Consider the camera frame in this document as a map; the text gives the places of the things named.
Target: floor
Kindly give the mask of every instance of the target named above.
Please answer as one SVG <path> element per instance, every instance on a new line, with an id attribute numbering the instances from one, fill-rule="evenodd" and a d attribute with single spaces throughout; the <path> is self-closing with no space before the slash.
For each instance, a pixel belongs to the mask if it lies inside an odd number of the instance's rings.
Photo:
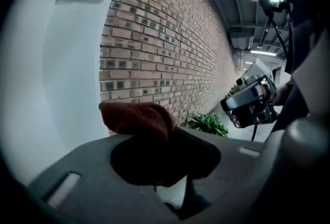
<path id="1" fill-rule="evenodd" d="M 220 121 L 225 125 L 225 127 L 229 131 L 229 138 L 233 139 L 243 139 L 243 140 L 251 140 L 254 126 L 249 126 L 244 129 L 236 128 L 233 123 L 230 121 L 229 117 L 222 110 L 221 105 L 215 107 L 215 109 L 211 112 L 211 115 L 217 114 L 219 116 Z M 270 134 L 272 128 L 274 127 L 274 123 L 259 125 L 257 128 L 256 136 L 254 138 L 255 141 L 264 142 L 268 135 Z"/>

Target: green leaf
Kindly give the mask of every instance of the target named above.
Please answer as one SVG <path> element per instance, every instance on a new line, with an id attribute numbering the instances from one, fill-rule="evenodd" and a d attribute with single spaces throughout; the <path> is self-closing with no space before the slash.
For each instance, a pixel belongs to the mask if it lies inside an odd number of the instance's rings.
<path id="1" fill-rule="evenodd" d="M 227 137 L 228 130 L 224 127 L 219 120 L 218 115 L 204 115 L 204 114 L 190 114 L 190 120 L 188 121 L 188 127 L 197 131 L 203 131 L 214 135 Z"/>

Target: red brick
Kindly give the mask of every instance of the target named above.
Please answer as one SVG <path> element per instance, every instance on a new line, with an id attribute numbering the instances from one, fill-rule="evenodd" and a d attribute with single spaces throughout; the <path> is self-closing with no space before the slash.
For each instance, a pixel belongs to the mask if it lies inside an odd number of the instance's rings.
<path id="1" fill-rule="evenodd" d="M 167 20 L 176 26 L 176 20 L 174 18 L 168 15 Z"/>
<path id="2" fill-rule="evenodd" d="M 170 51 L 174 51 L 175 50 L 175 46 L 171 45 L 167 42 L 164 43 L 164 49 L 170 50 Z"/>
<path id="3" fill-rule="evenodd" d="M 116 16 L 116 10 L 109 8 L 107 15 L 110 16 L 110 17 L 115 17 Z"/>
<path id="4" fill-rule="evenodd" d="M 138 89 L 132 89 L 130 91 L 130 96 L 131 97 L 140 97 L 142 96 L 142 89 L 138 88 Z"/>
<path id="5" fill-rule="evenodd" d="M 170 35 L 171 37 L 175 38 L 175 32 L 166 28 L 166 31 L 165 31 L 166 34 Z"/>
<path id="6" fill-rule="evenodd" d="M 146 17 L 150 20 L 156 21 L 157 23 L 160 23 L 160 17 L 152 14 L 152 13 L 148 13 L 146 14 Z"/>
<path id="7" fill-rule="evenodd" d="M 129 78 L 129 71 L 127 70 L 111 70 L 110 79 L 127 79 Z"/>
<path id="8" fill-rule="evenodd" d="M 174 14 L 179 14 L 178 6 L 169 6 L 169 10 L 171 10 Z"/>
<path id="9" fill-rule="evenodd" d="M 119 99 L 119 98 L 128 98 L 129 97 L 129 90 L 114 90 L 111 91 L 111 99 Z"/>
<path id="10" fill-rule="evenodd" d="M 149 71 L 131 71 L 130 78 L 132 79 L 160 79 L 159 72 Z"/>
<path id="11" fill-rule="evenodd" d="M 150 36 L 147 36 L 147 35 L 140 34 L 140 33 L 134 32 L 132 38 L 136 41 L 145 42 L 145 43 L 155 45 L 155 46 L 158 46 L 158 47 L 163 47 L 164 46 L 163 41 L 161 41 L 159 39 L 156 39 L 156 38 L 153 38 L 153 37 L 150 37 Z"/>
<path id="12" fill-rule="evenodd" d="M 109 92 L 101 92 L 101 101 L 110 100 L 110 93 Z"/>
<path id="13" fill-rule="evenodd" d="M 156 64 L 152 62 L 142 62 L 141 64 L 142 70 L 148 70 L 148 71 L 155 71 L 156 70 Z"/>
<path id="14" fill-rule="evenodd" d="M 143 60 L 143 61 L 152 61 L 152 62 L 161 62 L 160 56 L 150 54 L 150 53 L 144 53 L 144 52 L 132 52 L 132 59 Z"/>
<path id="15" fill-rule="evenodd" d="M 169 105 L 166 105 L 164 106 L 165 109 L 167 109 L 168 111 L 171 111 L 171 109 L 173 108 L 173 104 L 169 104 Z"/>
<path id="16" fill-rule="evenodd" d="M 181 42 L 181 48 L 185 49 L 186 51 L 188 50 L 188 45 L 184 44 L 183 42 Z"/>
<path id="17" fill-rule="evenodd" d="M 130 20 L 134 21 L 134 15 L 132 13 L 122 11 L 122 10 L 117 10 L 116 16 L 120 19 L 125 19 L 125 20 Z"/>
<path id="18" fill-rule="evenodd" d="M 170 72 L 170 67 L 159 63 L 157 64 L 157 71 Z"/>
<path id="19" fill-rule="evenodd" d="M 158 38 L 159 31 L 152 29 L 152 28 L 144 27 L 144 34 L 151 35 L 151 36 Z"/>
<path id="20" fill-rule="evenodd" d="M 186 74 L 173 74 L 173 79 L 187 79 Z"/>
<path id="21" fill-rule="evenodd" d="M 124 38 L 124 39 L 130 39 L 131 38 L 131 31 L 127 29 L 122 28 L 113 28 L 112 29 L 112 36 Z"/>
<path id="22" fill-rule="evenodd" d="M 157 47 L 143 43 L 142 44 L 142 51 L 157 54 Z"/>
<path id="23" fill-rule="evenodd" d="M 137 0 L 121 0 L 121 2 L 135 7 L 139 6 L 139 1 Z"/>
<path id="24" fill-rule="evenodd" d="M 110 78 L 109 71 L 100 71 L 98 74 L 99 80 L 107 80 Z"/>
<path id="25" fill-rule="evenodd" d="M 165 57 L 164 57 L 164 59 L 163 59 L 163 63 L 164 63 L 165 65 L 173 65 L 173 64 L 174 64 L 174 60 L 171 59 L 171 58 L 165 58 Z"/>
<path id="26" fill-rule="evenodd" d="M 102 30 L 102 36 L 111 36 L 112 28 L 104 27 Z"/>
<path id="27" fill-rule="evenodd" d="M 140 80 L 140 87 L 152 87 L 154 86 L 154 80 Z"/>
<path id="28" fill-rule="evenodd" d="M 162 93 L 168 93 L 171 92 L 171 87 L 170 86 L 163 86 L 160 88 Z"/>
<path id="29" fill-rule="evenodd" d="M 172 73 L 162 73 L 161 78 L 162 79 L 172 79 Z"/>
<path id="30" fill-rule="evenodd" d="M 152 6 L 152 7 L 155 7 L 157 9 L 159 9 L 159 10 L 161 10 L 161 5 L 158 4 L 158 3 L 156 3 L 156 2 L 154 2 L 154 1 L 152 1 L 152 0 L 149 1 L 149 5 Z"/>
<path id="31" fill-rule="evenodd" d="M 111 48 L 111 57 L 113 58 L 130 58 L 130 51 L 120 48 Z"/>
<path id="32" fill-rule="evenodd" d="M 139 98 L 139 102 L 152 102 L 153 96 L 152 95 L 146 95 L 144 97 Z"/>
<path id="33" fill-rule="evenodd" d="M 181 104 L 181 102 L 176 102 L 173 104 L 173 107 L 178 107 L 178 106 L 180 106 L 180 104 Z"/>
<path id="34" fill-rule="evenodd" d="M 180 55 L 180 61 L 184 61 L 184 62 L 187 62 L 187 57 L 184 56 L 184 55 Z"/>
<path id="35" fill-rule="evenodd" d="M 100 57 L 109 58 L 111 56 L 111 49 L 109 48 L 100 48 Z"/>
<path id="36" fill-rule="evenodd" d="M 172 116 L 176 118 L 179 115 L 179 111 L 172 112 Z"/>
<path id="37" fill-rule="evenodd" d="M 169 103 L 170 103 L 170 100 L 169 100 L 169 99 L 159 101 L 159 104 L 160 104 L 161 106 L 168 105 Z"/>

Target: brick wall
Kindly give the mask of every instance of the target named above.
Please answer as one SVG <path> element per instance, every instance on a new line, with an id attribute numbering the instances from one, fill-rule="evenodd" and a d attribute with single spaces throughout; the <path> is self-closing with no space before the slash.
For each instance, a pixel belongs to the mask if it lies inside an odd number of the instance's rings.
<path id="1" fill-rule="evenodd" d="M 208 0 L 112 0 L 100 57 L 102 101 L 153 101 L 177 124 L 211 110 L 237 77 Z"/>

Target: white wall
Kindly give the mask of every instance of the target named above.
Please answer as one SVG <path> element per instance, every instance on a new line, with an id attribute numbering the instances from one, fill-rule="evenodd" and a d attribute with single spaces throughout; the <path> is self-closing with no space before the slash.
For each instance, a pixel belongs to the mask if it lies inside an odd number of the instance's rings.
<path id="1" fill-rule="evenodd" d="M 288 73 L 285 72 L 285 65 L 286 65 L 286 63 L 284 63 L 280 68 L 281 69 L 280 70 L 281 74 L 280 74 L 280 78 L 279 78 L 279 84 L 280 85 L 286 84 L 291 79 L 291 74 L 288 74 Z"/>
<path id="2" fill-rule="evenodd" d="M 1 38 L 1 150 L 23 184 L 88 141 L 106 137 L 99 45 L 111 0 L 16 0 Z"/>

